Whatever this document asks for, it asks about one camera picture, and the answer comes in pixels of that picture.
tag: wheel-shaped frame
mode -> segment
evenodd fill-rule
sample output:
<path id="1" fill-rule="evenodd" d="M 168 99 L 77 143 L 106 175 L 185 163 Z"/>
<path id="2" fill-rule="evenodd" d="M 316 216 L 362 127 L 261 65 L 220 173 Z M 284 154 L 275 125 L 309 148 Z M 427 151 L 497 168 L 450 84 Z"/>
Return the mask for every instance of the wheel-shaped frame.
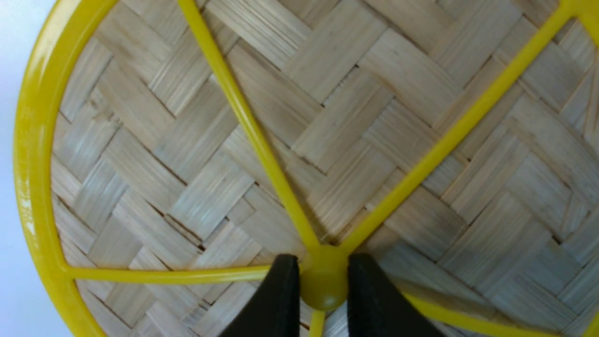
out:
<path id="1" fill-rule="evenodd" d="M 243 93 L 193 0 L 177 0 L 188 24 L 219 81 L 235 115 L 243 126 L 258 158 L 287 210 L 308 254 L 318 255 L 322 245 L 301 209 L 284 172 L 279 167 Z M 83 47 L 117 0 L 58 0 L 38 37 L 28 67 L 17 109 L 14 136 L 14 175 L 17 203 L 29 252 L 40 278 L 60 316 L 75 336 L 102 336 L 104 332 L 81 298 L 76 279 L 97 281 L 199 284 L 255 281 L 265 277 L 270 266 L 214 270 L 154 272 L 143 270 L 85 269 L 65 261 L 54 222 L 50 196 L 50 157 L 54 125 L 66 83 Z M 385 197 L 356 230 L 335 249 L 347 256 L 420 185 L 447 157 L 495 103 L 514 84 L 553 36 L 572 17 L 577 17 L 599 46 L 599 0 L 561 0 L 561 5 L 514 58 L 512 63 L 481 95 L 466 114 L 425 155 L 420 163 Z M 547 333 L 503 326 L 453 312 L 405 295 L 427 317 L 491 336 L 552 336 Z M 322 335 L 325 313 L 315 310 L 310 336 Z M 585 336 L 599 335 L 597 315 Z"/>

